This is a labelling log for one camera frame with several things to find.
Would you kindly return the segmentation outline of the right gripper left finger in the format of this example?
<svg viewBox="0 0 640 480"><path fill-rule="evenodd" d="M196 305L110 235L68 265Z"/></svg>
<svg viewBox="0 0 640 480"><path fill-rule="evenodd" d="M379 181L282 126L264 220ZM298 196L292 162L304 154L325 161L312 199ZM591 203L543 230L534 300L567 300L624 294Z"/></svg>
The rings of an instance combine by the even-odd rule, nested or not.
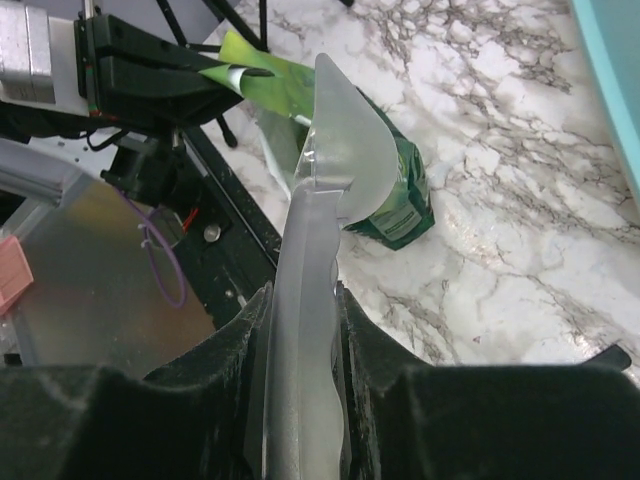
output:
<svg viewBox="0 0 640 480"><path fill-rule="evenodd" d="M105 366L1 372L5 479L249 479L243 451L259 329L273 290L137 380Z"/></svg>

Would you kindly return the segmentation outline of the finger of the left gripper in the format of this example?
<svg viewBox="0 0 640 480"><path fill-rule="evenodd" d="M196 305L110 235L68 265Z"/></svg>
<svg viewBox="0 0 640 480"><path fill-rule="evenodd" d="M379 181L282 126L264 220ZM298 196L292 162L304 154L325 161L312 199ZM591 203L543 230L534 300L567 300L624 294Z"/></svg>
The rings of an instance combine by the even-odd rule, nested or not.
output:
<svg viewBox="0 0 640 480"><path fill-rule="evenodd" d="M97 15L74 21L78 57L95 75L112 80L118 70L147 73L200 72L223 67L224 62L178 46L141 30L114 15Z"/></svg>
<svg viewBox="0 0 640 480"><path fill-rule="evenodd" d="M91 118L129 131L200 126L241 101L193 69L151 68L114 56L79 69L79 93Z"/></svg>

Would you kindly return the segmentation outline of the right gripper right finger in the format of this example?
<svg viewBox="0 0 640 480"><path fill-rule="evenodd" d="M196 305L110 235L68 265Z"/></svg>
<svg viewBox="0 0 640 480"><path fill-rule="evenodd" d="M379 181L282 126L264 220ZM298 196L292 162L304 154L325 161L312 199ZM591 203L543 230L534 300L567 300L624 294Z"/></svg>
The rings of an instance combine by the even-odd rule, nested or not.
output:
<svg viewBox="0 0 640 480"><path fill-rule="evenodd" d="M440 366L337 291L346 479L635 479L639 389L610 346L573 365Z"/></svg>

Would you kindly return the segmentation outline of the green litter bag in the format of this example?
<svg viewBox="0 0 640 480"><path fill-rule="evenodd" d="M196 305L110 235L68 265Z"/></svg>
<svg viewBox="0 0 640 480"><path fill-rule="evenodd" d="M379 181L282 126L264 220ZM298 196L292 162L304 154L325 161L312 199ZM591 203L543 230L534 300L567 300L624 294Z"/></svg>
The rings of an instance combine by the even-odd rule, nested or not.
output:
<svg viewBox="0 0 640 480"><path fill-rule="evenodd" d="M228 31L201 74L255 109L268 169L287 194L343 189L344 226L399 250L434 223L418 147L325 53L308 67Z"/></svg>

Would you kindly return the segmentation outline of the clear plastic scoop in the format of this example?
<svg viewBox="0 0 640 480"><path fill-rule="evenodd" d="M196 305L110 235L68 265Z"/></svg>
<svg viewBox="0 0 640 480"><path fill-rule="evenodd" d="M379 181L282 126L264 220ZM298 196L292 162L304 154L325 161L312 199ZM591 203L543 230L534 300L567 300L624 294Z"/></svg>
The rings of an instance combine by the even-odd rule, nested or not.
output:
<svg viewBox="0 0 640 480"><path fill-rule="evenodd" d="M343 189L300 184L276 272L265 378L264 479L337 479L344 414L333 378Z"/></svg>

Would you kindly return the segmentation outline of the teal white litter box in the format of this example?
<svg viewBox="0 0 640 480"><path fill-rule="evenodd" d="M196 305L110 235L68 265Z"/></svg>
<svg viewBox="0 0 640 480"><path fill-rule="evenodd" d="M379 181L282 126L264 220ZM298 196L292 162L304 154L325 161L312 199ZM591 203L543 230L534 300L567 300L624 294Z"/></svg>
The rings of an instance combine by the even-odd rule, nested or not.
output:
<svg viewBox="0 0 640 480"><path fill-rule="evenodd" d="M571 3L599 89L614 146L635 199L639 198L639 2Z"/></svg>

